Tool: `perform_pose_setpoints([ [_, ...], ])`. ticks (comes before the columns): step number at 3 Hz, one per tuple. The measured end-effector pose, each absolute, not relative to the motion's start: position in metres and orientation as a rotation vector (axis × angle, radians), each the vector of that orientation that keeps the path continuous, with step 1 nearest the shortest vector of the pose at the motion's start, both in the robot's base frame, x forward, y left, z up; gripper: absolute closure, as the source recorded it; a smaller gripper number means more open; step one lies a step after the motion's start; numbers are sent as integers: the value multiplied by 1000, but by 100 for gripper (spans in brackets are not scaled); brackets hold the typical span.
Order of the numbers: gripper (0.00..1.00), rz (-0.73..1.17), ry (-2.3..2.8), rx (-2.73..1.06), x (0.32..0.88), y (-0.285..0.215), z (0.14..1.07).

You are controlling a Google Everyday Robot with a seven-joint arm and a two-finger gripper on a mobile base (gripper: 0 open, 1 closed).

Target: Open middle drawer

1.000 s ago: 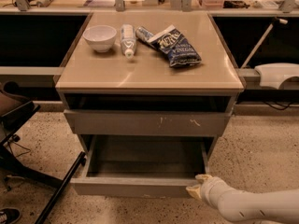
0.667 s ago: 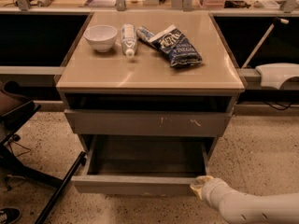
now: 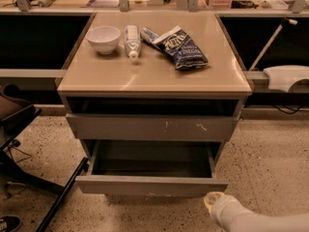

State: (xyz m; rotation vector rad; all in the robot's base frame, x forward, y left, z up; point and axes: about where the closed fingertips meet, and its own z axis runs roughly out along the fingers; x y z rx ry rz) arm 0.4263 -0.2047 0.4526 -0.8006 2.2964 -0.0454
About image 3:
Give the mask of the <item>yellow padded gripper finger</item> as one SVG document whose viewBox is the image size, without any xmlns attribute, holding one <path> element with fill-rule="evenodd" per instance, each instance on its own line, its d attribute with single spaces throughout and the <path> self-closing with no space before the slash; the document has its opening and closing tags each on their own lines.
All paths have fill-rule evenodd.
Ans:
<svg viewBox="0 0 309 232">
<path fill-rule="evenodd" d="M 218 215 L 222 210 L 225 194 L 220 191 L 211 191 L 204 197 L 204 204 L 211 216 Z"/>
</svg>

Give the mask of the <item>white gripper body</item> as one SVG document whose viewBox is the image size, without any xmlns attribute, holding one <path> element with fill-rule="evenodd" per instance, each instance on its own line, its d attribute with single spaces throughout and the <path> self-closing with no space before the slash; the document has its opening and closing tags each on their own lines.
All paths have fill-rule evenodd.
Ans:
<svg viewBox="0 0 309 232">
<path fill-rule="evenodd" d="M 248 212 L 232 195 L 216 195 L 211 207 L 211 218 L 226 232 L 232 232 L 232 223 Z"/>
</svg>

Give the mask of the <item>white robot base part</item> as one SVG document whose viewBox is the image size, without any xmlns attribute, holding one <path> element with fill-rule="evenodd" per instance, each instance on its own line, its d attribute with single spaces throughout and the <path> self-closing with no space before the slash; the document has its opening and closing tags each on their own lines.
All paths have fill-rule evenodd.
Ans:
<svg viewBox="0 0 309 232">
<path fill-rule="evenodd" d="M 263 70 L 268 77 L 268 89 L 288 93 L 301 80 L 309 80 L 309 67 L 285 65 L 269 67 Z"/>
</svg>

